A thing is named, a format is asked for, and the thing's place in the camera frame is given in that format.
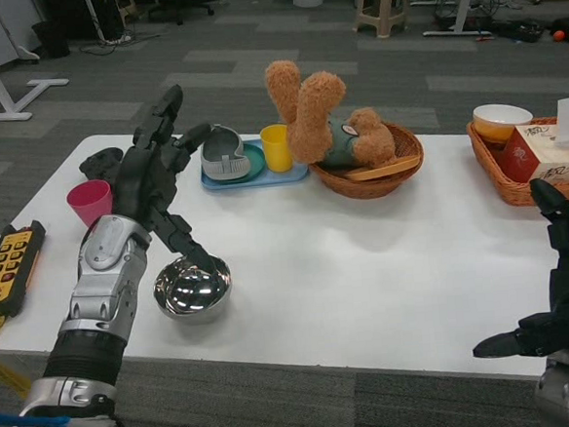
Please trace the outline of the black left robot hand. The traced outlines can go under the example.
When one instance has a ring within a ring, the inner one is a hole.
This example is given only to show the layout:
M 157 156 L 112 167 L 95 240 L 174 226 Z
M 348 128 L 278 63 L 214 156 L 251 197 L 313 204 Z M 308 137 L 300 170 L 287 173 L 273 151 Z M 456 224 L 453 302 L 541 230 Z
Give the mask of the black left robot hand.
M 212 272 L 216 265 L 192 238 L 189 223 L 168 211 L 177 192 L 178 174 L 211 132 L 211 125 L 205 122 L 180 137 L 173 136 L 173 124 L 182 103 L 182 88 L 175 84 L 134 131 L 133 146 L 125 152 L 113 184 L 112 213 L 131 218 L 147 232 L 154 232 L 171 252 L 178 252 L 198 268 Z

